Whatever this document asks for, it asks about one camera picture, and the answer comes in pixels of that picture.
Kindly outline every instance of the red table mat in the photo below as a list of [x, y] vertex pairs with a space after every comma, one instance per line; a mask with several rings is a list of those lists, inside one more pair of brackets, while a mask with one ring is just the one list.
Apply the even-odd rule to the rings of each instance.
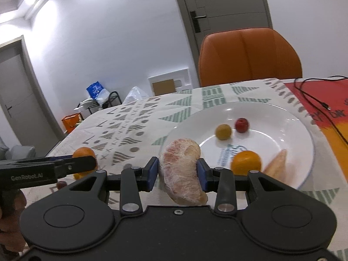
[[[342, 171], [348, 180], [348, 146], [340, 138], [328, 119], [319, 111], [314, 109], [303, 97], [302, 94], [295, 89], [293, 83], [285, 83], [285, 85], [295, 94], [301, 101], [313, 120], [325, 134], [335, 156], [342, 168]], [[307, 81], [302, 90], [314, 96], [318, 100], [325, 102], [331, 108], [327, 111], [319, 103], [311, 99], [310, 101], [320, 108], [335, 123], [340, 132], [348, 139], [348, 80], [342, 81]]]

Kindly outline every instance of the cardboard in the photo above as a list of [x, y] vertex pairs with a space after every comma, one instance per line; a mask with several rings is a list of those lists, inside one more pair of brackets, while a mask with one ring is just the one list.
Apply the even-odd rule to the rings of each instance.
[[176, 92], [174, 79], [154, 82], [152, 88], [155, 96]]

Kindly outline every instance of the white plastic bag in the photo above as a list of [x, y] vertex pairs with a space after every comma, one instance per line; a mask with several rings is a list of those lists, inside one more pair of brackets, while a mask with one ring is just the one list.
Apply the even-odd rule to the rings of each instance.
[[79, 106], [76, 107], [74, 110], [86, 110], [89, 106], [93, 105], [95, 103], [95, 100], [91, 97], [87, 98], [86, 100], [83, 100], [79, 103]]
[[138, 86], [135, 86], [130, 90], [125, 100], [123, 101], [123, 104], [131, 103], [137, 100], [144, 100], [147, 98], [149, 98], [149, 95], [142, 91]]

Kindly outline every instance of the orange box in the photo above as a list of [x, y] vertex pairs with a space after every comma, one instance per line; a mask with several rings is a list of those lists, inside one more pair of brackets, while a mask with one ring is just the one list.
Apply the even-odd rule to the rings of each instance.
[[64, 117], [62, 119], [62, 122], [65, 128], [67, 129], [67, 133], [69, 134], [75, 129], [76, 124], [79, 123], [81, 120], [83, 120], [82, 115], [80, 113], [77, 113]]

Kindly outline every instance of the patterned tablecloth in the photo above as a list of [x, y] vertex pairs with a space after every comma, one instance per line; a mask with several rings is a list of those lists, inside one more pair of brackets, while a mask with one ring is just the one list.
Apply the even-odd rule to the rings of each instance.
[[[95, 151], [101, 169], [119, 174], [124, 168], [143, 167], [152, 156], [158, 156], [168, 133], [190, 115], [238, 101], [280, 106], [297, 116], [311, 132], [315, 143], [314, 168], [301, 190], [335, 212], [338, 227], [329, 250], [348, 261], [347, 182], [324, 134], [297, 97], [278, 79], [214, 85], [105, 109], [88, 117], [50, 155], [72, 154], [87, 146]], [[74, 180], [69, 176], [65, 181]], [[23, 190], [29, 204], [54, 191], [55, 185]], [[151, 193], [140, 195], [143, 207], [173, 203], [157, 184]], [[109, 206], [118, 209], [119, 193], [110, 193]]]

